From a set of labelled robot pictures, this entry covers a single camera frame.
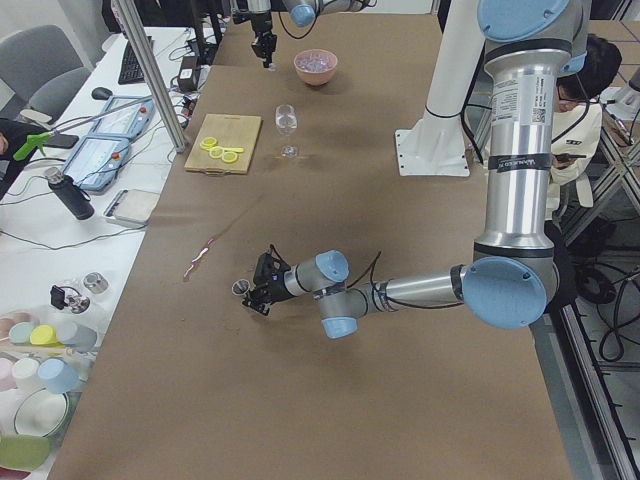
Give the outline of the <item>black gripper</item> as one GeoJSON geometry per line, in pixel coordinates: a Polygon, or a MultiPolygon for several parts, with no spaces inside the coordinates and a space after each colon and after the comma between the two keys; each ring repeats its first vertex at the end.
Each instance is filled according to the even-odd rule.
{"type": "Polygon", "coordinates": [[[277,35],[271,30],[258,32],[251,46],[258,58],[264,58],[263,67],[270,68],[273,63],[272,55],[276,51],[277,35]]]}
{"type": "Polygon", "coordinates": [[[268,315],[271,304],[287,301],[294,297],[285,285],[285,274],[268,274],[257,282],[242,300],[242,304],[261,315],[268,315]]]}

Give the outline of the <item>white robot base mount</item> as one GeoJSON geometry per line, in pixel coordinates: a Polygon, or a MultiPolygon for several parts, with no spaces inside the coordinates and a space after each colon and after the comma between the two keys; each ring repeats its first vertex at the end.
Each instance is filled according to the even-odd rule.
{"type": "Polygon", "coordinates": [[[450,3],[424,114],[412,129],[395,132],[402,176],[469,175],[462,112],[484,47],[478,5],[450,3]]]}

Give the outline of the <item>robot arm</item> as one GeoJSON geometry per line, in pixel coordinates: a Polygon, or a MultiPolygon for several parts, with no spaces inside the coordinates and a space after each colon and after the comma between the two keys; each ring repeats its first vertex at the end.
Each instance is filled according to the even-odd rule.
{"type": "Polygon", "coordinates": [[[254,32],[251,44],[254,54],[262,61],[264,68],[270,68],[276,51],[277,35],[273,33],[272,13],[286,12],[296,27],[312,27],[321,15],[360,12],[373,8],[376,1],[246,1],[233,17],[235,23],[249,21],[254,32]]]}
{"type": "Polygon", "coordinates": [[[559,284],[544,232],[556,81],[583,67],[590,12],[587,1],[450,5],[423,116],[396,132],[396,156],[405,175],[466,174],[461,117],[474,72],[483,67],[493,82],[488,190],[470,264],[351,287],[339,251],[289,265],[270,250],[259,257],[253,279],[237,281],[233,293],[261,314],[312,294],[332,339],[353,334],[369,313],[402,307],[465,305],[503,329],[538,320],[559,284]]]}

